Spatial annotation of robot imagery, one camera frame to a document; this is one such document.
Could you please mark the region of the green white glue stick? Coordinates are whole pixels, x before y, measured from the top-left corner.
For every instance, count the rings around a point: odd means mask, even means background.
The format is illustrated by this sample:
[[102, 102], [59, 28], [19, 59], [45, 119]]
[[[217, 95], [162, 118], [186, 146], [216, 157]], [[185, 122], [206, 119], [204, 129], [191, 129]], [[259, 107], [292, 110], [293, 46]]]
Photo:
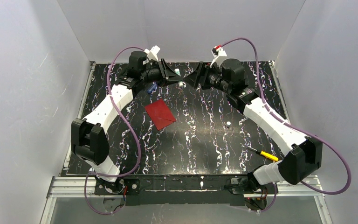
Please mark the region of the green white glue stick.
[[175, 69], [174, 71], [175, 71], [175, 73], [176, 73], [178, 76], [181, 76], [179, 69]]

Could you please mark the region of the red paper envelope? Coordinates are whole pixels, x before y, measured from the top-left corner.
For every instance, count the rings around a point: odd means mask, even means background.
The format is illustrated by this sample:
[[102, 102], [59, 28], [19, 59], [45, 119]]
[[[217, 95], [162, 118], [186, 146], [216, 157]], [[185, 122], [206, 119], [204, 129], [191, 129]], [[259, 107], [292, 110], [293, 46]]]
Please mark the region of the red paper envelope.
[[145, 110], [158, 131], [177, 121], [163, 99], [145, 106]]

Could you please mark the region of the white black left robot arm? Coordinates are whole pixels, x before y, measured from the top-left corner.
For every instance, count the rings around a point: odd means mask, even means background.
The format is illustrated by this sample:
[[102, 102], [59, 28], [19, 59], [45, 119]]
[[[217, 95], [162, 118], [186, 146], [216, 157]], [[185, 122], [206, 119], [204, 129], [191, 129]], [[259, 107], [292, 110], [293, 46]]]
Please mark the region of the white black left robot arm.
[[127, 176], [136, 170], [121, 174], [109, 156], [110, 145], [106, 133], [114, 119], [119, 116], [128, 126], [134, 139], [138, 137], [121, 110], [149, 83], [158, 86], [176, 84], [182, 78], [170, 69], [164, 59], [158, 58], [160, 48], [134, 47], [126, 66], [115, 77], [107, 77], [108, 94], [105, 99], [84, 118], [76, 118], [71, 124], [71, 152], [94, 169], [95, 175], [107, 182]]

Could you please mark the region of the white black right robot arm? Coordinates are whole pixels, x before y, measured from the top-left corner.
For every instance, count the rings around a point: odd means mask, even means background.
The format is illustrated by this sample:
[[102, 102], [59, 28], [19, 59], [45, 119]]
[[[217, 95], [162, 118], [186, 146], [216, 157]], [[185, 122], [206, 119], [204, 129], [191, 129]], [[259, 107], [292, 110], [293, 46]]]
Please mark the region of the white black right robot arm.
[[288, 127], [287, 121], [247, 85], [246, 71], [237, 59], [226, 59], [220, 67], [200, 62], [183, 80], [194, 88], [224, 92], [230, 105], [255, 122], [280, 148], [284, 158], [257, 168], [252, 172], [253, 181], [259, 185], [282, 181], [296, 185], [321, 167], [323, 144]]

